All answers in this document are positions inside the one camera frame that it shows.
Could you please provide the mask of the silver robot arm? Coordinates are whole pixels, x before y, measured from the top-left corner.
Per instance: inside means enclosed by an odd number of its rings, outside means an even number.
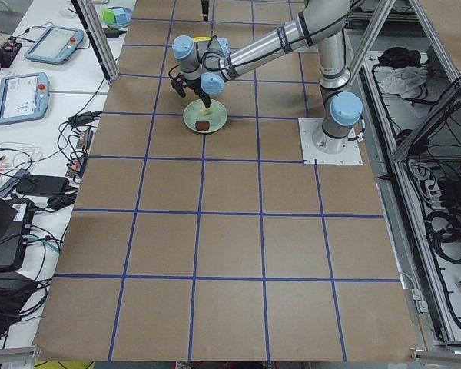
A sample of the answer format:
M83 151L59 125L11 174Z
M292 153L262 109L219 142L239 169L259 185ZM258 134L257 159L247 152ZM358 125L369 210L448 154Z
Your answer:
M363 104L347 83L352 77L346 60L344 27L359 1L307 1L297 17L249 45L232 51L226 38L179 35L172 50L180 73L171 76L172 88L184 97L189 88L211 109L211 96L228 81L302 47L317 46L320 54L320 90L326 116L312 135L314 146L327 154L344 150Z

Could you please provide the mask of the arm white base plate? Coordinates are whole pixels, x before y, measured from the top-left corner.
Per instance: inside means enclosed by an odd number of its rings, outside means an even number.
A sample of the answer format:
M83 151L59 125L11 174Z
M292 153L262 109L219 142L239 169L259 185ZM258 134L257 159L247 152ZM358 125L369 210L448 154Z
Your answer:
M322 118L299 118L300 146L306 165L363 164L354 128L345 138L331 138L323 132Z

